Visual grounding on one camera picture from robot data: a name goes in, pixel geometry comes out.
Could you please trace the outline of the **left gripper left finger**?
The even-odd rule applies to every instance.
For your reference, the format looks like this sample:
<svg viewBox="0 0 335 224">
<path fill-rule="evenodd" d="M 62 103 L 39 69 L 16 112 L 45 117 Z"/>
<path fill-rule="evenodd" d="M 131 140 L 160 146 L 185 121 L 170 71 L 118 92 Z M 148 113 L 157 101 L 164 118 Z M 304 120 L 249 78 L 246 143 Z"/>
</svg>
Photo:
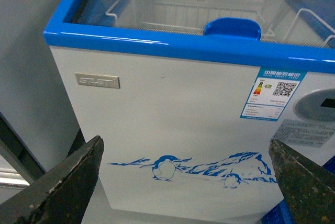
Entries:
<svg viewBox="0 0 335 224">
<path fill-rule="evenodd" d="M 104 142 L 95 136 L 1 204 L 1 223 L 81 223 L 95 189 Z"/>
</svg>

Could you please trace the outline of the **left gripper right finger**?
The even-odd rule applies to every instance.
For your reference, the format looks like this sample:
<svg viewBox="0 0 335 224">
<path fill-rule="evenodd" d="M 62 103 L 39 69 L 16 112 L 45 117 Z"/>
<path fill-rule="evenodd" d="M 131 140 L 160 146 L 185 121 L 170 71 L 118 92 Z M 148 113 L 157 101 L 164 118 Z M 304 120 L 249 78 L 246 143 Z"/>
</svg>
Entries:
<svg viewBox="0 0 335 224">
<path fill-rule="evenodd" d="M 334 174 L 279 140 L 269 155 L 296 223 L 334 223 Z"/>
</svg>

